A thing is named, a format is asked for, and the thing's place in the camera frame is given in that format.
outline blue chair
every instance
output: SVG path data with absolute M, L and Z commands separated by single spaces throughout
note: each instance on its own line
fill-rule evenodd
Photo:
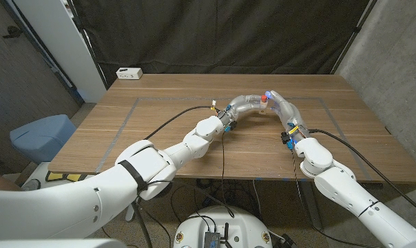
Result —
M 51 161 L 75 132 L 67 115 L 39 119 L 10 132 L 12 146 L 31 161 Z

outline wooden table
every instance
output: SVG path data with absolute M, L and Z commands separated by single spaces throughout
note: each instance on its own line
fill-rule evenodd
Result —
M 140 80 L 116 80 L 74 135 L 50 163 L 61 173 L 95 174 L 114 165 L 129 145 L 145 138 L 177 113 L 216 99 L 224 108 L 241 94 L 275 90 L 298 107 L 308 128 L 347 140 L 396 183 L 416 183 L 416 163 L 384 128 L 352 87 L 337 75 L 145 74 Z M 215 114 L 197 109 L 183 114 L 150 141 L 165 149 L 182 141 L 197 122 Z M 225 178 L 293 180 L 291 152 L 282 144 L 280 119 L 272 111 L 241 114 L 237 128 L 225 134 Z M 350 167 L 358 181 L 381 178 L 343 144 L 314 134 L 334 159 Z M 298 178 L 306 178 L 299 170 Z M 186 164 L 177 177 L 220 178 L 220 136 L 207 154 Z

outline connector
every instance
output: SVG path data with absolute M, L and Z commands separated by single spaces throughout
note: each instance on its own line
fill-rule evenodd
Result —
M 119 68 L 116 75 L 118 79 L 140 79 L 143 73 L 140 68 Z

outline black strap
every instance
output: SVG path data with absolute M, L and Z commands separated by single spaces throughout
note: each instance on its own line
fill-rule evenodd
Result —
M 121 161 L 118 164 L 122 165 L 133 176 L 134 180 L 138 183 L 138 192 L 147 190 L 148 184 L 142 179 L 142 176 L 134 169 L 129 161 Z

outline yellow label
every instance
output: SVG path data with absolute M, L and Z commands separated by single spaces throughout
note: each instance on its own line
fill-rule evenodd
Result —
M 289 134 L 293 134 L 297 130 L 298 130 L 298 126 L 294 127 L 291 131 L 289 131 Z

